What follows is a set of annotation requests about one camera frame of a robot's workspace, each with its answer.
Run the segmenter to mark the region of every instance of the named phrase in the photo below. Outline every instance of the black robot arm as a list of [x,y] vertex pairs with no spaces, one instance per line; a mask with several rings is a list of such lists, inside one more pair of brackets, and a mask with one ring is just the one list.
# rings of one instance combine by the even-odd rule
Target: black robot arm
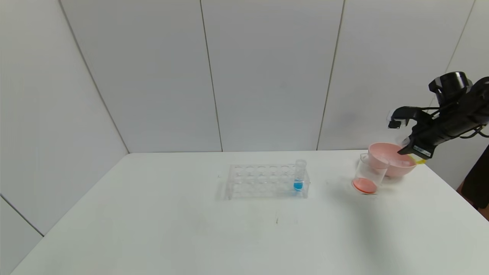
[[437,145],[467,132],[475,131],[465,138],[476,134],[489,137],[481,133],[489,122],[489,77],[472,85],[463,72],[450,72],[437,77],[428,87],[436,94],[439,108],[404,106],[389,114],[389,128],[407,125],[410,119],[417,121],[399,154],[416,154],[427,160],[433,157]]

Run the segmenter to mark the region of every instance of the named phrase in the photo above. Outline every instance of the pink bowl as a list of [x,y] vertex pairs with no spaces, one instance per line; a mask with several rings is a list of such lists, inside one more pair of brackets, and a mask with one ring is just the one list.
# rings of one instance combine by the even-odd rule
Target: pink bowl
[[408,155],[399,155],[397,151],[400,149],[401,147],[396,144],[377,142],[368,147],[368,153],[373,161],[378,162],[379,159],[385,158],[390,162],[385,173],[386,176],[402,177],[416,167],[416,162]]

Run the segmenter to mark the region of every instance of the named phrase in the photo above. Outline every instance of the test tube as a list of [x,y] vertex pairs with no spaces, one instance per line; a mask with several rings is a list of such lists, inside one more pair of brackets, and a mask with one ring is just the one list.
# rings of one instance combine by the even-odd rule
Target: test tube
[[295,161],[295,174],[294,174],[294,189],[302,190],[304,186],[304,176],[306,174],[306,164],[305,160]]

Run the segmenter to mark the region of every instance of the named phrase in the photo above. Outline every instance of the white wall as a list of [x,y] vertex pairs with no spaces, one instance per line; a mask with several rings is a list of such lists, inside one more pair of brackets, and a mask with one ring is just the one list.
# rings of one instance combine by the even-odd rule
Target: white wall
[[224,151],[315,150],[343,0],[203,0]]
[[[447,72],[464,71],[473,83],[489,76],[489,35],[485,29],[489,26],[488,14],[489,1],[476,0]],[[437,147],[427,165],[451,187],[457,188],[488,144],[489,139],[479,135],[450,140]]]
[[221,151],[198,0],[62,0],[129,151]]
[[444,74],[472,3],[347,0],[318,149],[365,149],[410,133],[387,129],[387,114],[429,105],[428,84]]
[[127,151],[59,3],[0,5],[1,191],[45,234]]
[[0,272],[2,275],[9,275],[34,246],[39,243],[42,236],[7,202],[3,199],[0,200]]

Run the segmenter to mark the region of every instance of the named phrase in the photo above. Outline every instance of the orange liquid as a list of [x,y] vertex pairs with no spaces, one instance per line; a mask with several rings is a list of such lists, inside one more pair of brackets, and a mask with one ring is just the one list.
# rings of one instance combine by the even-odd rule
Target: orange liquid
[[377,186],[375,183],[369,179],[358,178],[352,181],[353,186],[358,189],[360,192],[373,194],[377,191]]

